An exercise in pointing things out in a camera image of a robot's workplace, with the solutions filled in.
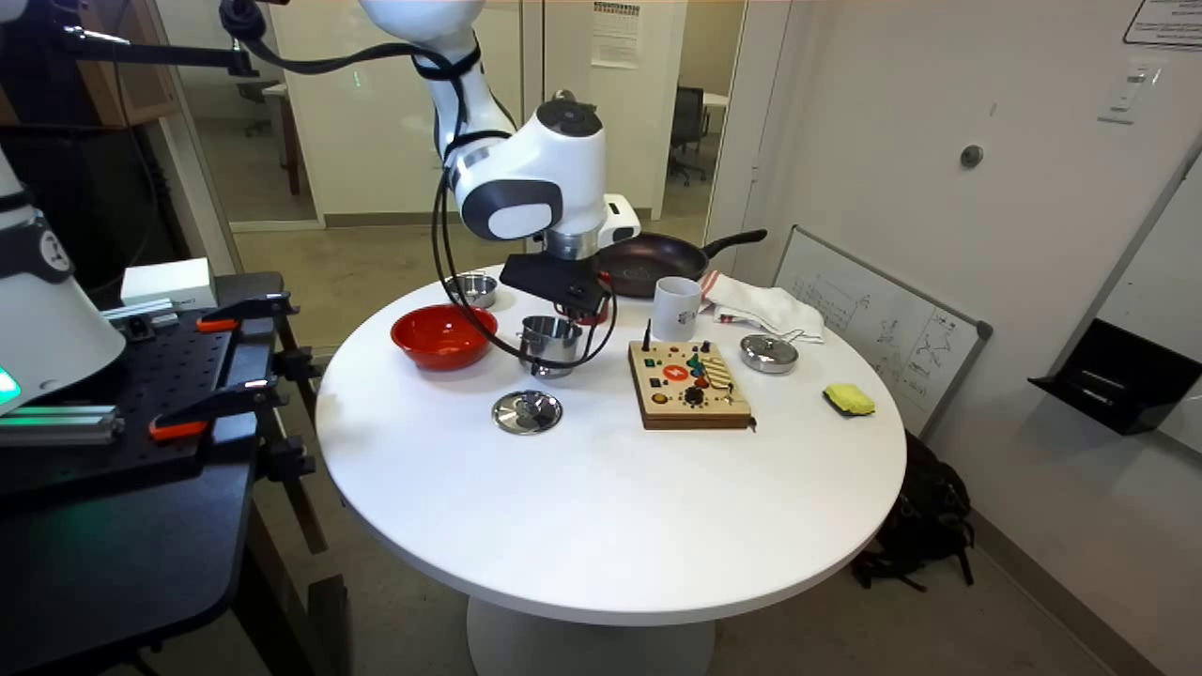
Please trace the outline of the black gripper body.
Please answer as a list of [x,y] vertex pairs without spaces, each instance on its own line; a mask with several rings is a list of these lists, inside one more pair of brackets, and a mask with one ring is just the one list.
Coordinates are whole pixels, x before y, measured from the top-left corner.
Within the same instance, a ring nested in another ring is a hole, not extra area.
[[597,272],[583,260],[506,257],[499,282],[557,303],[566,319],[580,324],[602,324],[612,303]]

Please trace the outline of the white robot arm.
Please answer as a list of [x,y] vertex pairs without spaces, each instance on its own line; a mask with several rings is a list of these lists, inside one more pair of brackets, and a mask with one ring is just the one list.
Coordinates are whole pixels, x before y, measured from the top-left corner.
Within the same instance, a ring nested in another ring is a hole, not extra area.
[[516,124],[484,80],[472,29],[481,0],[362,0],[362,8],[388,45],[309,59],[267,45],[260,0],[223,0],[216,18],[246,51],[297,75],[406,58],[427,83],[439,183],[456,197],[461,224],[481,240],[536,240],[536,257],[504,262],[504,282],[552,299],[570,319],[597,319],[603,284],[583,257],[607,218],[597,110],[557,95]]

